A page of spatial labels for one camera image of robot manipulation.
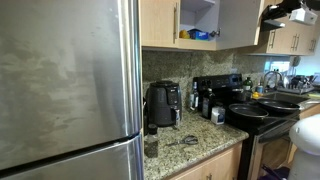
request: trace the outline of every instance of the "white appliance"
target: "white appliance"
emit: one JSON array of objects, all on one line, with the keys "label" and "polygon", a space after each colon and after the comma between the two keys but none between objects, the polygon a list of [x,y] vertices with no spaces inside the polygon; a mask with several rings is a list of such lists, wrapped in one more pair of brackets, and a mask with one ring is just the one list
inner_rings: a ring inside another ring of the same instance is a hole
[{"label": "white appliance", "polygon": [[138,1],[0,1],[0,179],[143,179]]},{"label": "white appliance", "polygon": [[298,147],[289,180],[320,177],[320,114],[298,121],[290,130],[291,141]]}]

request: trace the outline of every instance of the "stainless steel refrigerator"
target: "stainless steel refrigerator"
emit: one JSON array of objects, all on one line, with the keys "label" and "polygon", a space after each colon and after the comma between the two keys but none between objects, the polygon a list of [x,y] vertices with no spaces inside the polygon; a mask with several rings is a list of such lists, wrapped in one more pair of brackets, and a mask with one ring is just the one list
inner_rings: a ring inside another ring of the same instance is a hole
[{"label": "stainless steel refrigerator", "polygon": [[0,178],[143,179],[137,0],[0,1]]}]

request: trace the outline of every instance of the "lower cabinet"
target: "lower cabinet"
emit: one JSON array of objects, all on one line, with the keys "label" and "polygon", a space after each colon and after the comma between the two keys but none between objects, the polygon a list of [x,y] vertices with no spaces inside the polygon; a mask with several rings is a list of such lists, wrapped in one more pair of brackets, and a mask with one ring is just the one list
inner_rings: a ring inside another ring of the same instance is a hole
[{"label": "lower cabinet", "polygon": [[[319,114],[320,113],[320,104],[317,104],[303,112],[300,113],[300,119],[305,119],[307,117],[310,117],[310,116],[313,116],[313,115],[316,115],[316,114]],[[289,153],[288,153],[288,163],[290,164],[293,160],[293,156],[294,156],[294,153],[296,152],[297,150],[297,146],[295,146],[294,144],[292,144],[290,150],[289,150]]]},{"label": "lower cabinet", "polygon": [[170,180],[234,180],[237,179],[242,142],[182,171]]}]

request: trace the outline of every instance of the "tile backsplash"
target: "tile backsplash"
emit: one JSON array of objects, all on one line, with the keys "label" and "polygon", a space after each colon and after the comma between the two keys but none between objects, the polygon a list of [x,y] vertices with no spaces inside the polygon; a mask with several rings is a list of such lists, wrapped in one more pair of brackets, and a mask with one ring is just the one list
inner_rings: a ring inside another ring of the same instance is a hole
[{"label": "tile backsplash", "polygon": [[263,76],[266,56],[245,56],[236,49],[224,51],[164,52],[142,51],[143,94],[151,82],[171,80],[179,83],[183,107],[187,107],[192,79],[196,76],[231,74],[237,69],[243,78],[257,84]]}]

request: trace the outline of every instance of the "frying pan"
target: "frying pan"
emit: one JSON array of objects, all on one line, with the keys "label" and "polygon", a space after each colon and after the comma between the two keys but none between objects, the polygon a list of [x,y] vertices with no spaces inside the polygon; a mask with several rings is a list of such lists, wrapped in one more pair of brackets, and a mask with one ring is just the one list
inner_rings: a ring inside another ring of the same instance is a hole
[{"label": "frying pan", "polygon": [[234,116],[257,124],[263,123],[264,118],[269,115],[266,110],[248,104],[231,104],[229,109]]},{"label": "frying pan", "polygon": [[286,101],[279,101],[273,99],[257,99],[258,104],[271,111],[282,113],[293,113],[300,109],[300,106]]}]

